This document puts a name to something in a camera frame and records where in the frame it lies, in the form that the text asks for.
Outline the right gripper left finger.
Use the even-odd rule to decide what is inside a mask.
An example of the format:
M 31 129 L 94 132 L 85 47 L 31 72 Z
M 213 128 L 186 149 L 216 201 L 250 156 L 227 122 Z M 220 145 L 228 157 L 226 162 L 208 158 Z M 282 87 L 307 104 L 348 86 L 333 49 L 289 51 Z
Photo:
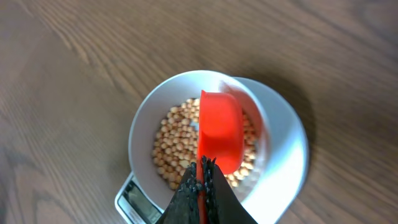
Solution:
M 198 196 L 202 183 L 197 180 L 197 164 L 192 162 L 182 177 L 168 207 L 156 224 L 199 224 Z

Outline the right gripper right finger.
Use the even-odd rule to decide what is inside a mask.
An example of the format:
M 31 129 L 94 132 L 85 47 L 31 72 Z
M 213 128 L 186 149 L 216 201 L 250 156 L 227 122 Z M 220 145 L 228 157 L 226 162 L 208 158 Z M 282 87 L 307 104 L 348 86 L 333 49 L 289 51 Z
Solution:
M 200 223 L 256 224 L 227 183 L 216 159 L 201 158 Z

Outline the red plastic measuring scoop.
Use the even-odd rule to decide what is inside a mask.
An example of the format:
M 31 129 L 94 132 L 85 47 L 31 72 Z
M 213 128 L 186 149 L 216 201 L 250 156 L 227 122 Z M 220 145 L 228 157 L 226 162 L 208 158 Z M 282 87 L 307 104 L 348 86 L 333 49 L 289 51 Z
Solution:
M 243 161 L 243 118 L 237 99 L 227 93 L 202 91 L 200 96 L 197 179 L 202 180 L 201 158 L 216 159 L 223 175 Z M 200 196 L 198 208 L 200 215 Z

